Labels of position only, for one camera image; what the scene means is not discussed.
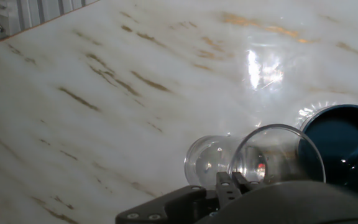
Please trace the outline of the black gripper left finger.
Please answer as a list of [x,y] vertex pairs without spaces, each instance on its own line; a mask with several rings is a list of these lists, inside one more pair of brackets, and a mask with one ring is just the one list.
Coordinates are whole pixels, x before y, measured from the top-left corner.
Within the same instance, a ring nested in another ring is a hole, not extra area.
[[119,213],[115,223],[196,223],[218,209],[215,191],[189,185]]

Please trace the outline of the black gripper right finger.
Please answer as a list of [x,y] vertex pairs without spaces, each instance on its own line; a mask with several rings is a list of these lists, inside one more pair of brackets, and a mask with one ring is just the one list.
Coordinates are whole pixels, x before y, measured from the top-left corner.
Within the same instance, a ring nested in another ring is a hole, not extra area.
[[243,194],[260,187],[259,181],[247,180],[240,172],[218,172],[216,174],[216,194],[219,206],[225,207]]

